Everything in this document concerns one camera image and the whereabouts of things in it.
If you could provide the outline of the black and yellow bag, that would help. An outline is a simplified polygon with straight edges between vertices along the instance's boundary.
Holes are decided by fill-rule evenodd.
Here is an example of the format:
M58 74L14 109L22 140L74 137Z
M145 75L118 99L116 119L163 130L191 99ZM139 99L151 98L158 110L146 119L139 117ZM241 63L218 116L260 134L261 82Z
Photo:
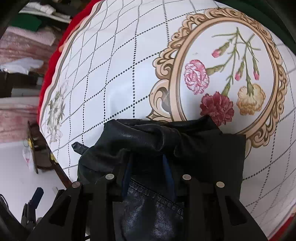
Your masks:
M27 143L23 150L23 157L30 171L39 173L55 169L55 162L51 158L51 152L45 138L40 132L37 123L27 122Z

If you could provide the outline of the red floral blanket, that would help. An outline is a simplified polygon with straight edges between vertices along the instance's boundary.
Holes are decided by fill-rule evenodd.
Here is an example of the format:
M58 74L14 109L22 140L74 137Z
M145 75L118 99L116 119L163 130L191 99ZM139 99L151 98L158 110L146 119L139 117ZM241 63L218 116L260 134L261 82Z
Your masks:
M43 85L42 85L40 95L39 95L37 123L40 123L39 118L40 118L40 114L41 114L41 107L42 107L45 91L52 82L52 77L55 73L56 64L61 56L62 50L60 50L60 48L67 42L69 37L78 28L78 25L81 24L81 22L84 20L84 18L90 15L93 6L98 2L100 2L100 0L91 0L82 11L80 11L76 16L74 16L74 18L70 22L69 26L67 27L67 29L63 33L62 38L60 39L60 42L58 44L56 51L53 53L53 55L49 59L48 69L47 69L46 74L44 76Z

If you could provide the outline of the white floral quilted mat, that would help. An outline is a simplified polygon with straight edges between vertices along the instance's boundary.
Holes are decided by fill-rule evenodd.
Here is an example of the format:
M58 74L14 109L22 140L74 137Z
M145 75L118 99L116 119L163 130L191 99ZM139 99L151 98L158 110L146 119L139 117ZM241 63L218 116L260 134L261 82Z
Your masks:
M209 115L246 136L240 200L268 238L295 209L295 1L100 1L60 48L39 125L66 179L71 145L114 118Z

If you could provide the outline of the pile of folded clothes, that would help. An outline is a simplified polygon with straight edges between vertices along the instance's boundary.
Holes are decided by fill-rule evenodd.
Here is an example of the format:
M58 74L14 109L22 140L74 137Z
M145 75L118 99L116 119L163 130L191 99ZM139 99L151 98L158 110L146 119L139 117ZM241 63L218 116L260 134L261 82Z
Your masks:
M8 26L33 32L45 27L60 31L65 29L71 20L72 16L60 10L57 2L29 1L11 18Z

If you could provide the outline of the pink floral curtain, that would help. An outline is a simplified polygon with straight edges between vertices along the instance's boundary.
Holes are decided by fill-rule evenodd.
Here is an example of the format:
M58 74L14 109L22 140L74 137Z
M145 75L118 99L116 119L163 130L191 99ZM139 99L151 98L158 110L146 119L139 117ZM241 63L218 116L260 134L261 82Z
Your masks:
M28 123L37 121L43 76L60 38L51 27L8 27L2 35L1 143L25 139Z

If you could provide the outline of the black leather jacket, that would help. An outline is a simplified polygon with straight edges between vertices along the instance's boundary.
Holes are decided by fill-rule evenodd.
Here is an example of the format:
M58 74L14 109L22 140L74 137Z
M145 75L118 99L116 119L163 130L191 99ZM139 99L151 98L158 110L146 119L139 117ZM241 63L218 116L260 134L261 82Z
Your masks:
M116 240L175 240L183 202L169 194L163 156L207 167L238 200L246 138L223 133L209 116L165 123L110 120L92 147L72 145L80 155L78 179L95 183L120 163L130 164L123 202L113 204Z

